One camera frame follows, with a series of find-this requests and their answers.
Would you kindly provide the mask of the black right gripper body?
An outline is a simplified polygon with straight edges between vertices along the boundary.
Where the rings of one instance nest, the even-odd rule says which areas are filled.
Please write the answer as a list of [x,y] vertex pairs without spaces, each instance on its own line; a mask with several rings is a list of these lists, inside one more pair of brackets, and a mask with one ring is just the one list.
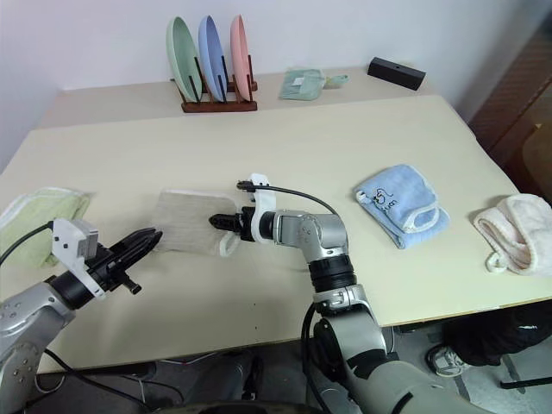
[[251,232],[251,225],[255,207],[242,207],[241,211],[235,215],[237,233],[243,241],[254,242]]

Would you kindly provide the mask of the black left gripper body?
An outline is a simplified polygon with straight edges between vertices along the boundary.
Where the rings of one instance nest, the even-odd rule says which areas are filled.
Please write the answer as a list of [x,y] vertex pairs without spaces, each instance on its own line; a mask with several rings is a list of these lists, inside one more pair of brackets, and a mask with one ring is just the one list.
[[96,256],[87,261],[88,273],[106,292],[124,286],[135,295],[141,291],[141,286],[127,275],[127,269],[139,259],[137,246],[114,245],[106,248],[98,243]]

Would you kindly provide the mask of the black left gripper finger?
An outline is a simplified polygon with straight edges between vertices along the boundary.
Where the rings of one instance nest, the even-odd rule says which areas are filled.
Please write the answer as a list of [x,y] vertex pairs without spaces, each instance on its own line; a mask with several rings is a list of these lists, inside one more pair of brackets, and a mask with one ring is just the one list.
[[163,236],[162,231],[135,231],[113,246],[116,264],[135,264],[149,254]]
[[130,254],[131,252],[147,254],[154,248],[153,241],[156,235],[155,228],[138,229],[109,247],[109,250],[113,254]]

